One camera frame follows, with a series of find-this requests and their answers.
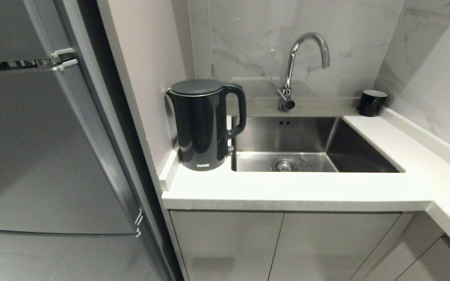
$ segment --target stainless steel sink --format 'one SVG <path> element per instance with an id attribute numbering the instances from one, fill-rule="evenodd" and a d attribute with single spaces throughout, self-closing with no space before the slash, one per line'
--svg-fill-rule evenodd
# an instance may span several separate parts
<path id="1" fill-rule="evenodd" d="M 402 171 L 339 117 L 248 117 L 232 145 L 234 171 Z"/>

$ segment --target freezer door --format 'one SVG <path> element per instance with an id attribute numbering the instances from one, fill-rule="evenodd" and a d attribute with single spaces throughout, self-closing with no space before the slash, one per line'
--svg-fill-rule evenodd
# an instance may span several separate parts
<path id="1" fill-rule="evenodd" d="M 0 234 L 0 281 L 159 281 L 138 238 Z"/>
<path id="2" fill-rule="evenodd" d="M 0 0 L 0 62 L 48 59 L 69 47 L 53 0 Z"/>
<path id="3" fill-rule="evenodd" d="M 0 230 L 134 233 L 139 213 L 77 65 L 0 72 Z"/>

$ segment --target sink drain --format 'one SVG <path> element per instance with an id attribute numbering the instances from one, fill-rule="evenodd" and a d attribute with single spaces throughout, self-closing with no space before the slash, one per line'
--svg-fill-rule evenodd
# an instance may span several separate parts
<path id="1" fill-rule="evenodd" d="M 279 160 L 273 164 L 277 171 L 297 171 L 298 168 L 288 160 Z"/>

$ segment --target kettle lid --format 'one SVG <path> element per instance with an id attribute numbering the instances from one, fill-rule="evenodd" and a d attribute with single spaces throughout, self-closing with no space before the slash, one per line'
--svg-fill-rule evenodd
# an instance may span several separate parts
<path id="1" fill-rule="evenodd" d="M 207 96 L 221 90 L 223 84 L 211 79 L 185 80 L 173 84 L 171 91 L 179 96 Z"/>

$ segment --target faucet spout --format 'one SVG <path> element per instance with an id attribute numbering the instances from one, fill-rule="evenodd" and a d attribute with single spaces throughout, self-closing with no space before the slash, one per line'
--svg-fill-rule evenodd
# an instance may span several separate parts
<path id="1" fill-rule="evenodd" d="M 291 95 L 291 77 L 293 76 L 293 66 L 295 65 L 295 56 L 300 45 L 308 39 L 314 40 L 320 48 L 320 56 L 322 58 L 322 68 L 327 69 L 330 66 L 329 48 L 327 47 L 327 42 L 325 41 L 324 37 L 322 37 L 322 35 L 318 34 L 317 32 L 307 32 L 302 36 L 300 36 L 300 38 L 296 40 L 295 44 L 293 44 L 293 48 L 291 48 L 291 53 L 289 54 L 289 62 L 287 64 L 288 67 L 284 88 L 277 89 L 282 98 L 282 101 L 280 101 L 279 103 L 279 110 L 281 111 L 288 111 L 294 107 L 294 101 L 291 100 L 289 96 Z M 284 106 L 284 104 L 288 100 L 290 101 L 290 103 L 286 107 Z"/>

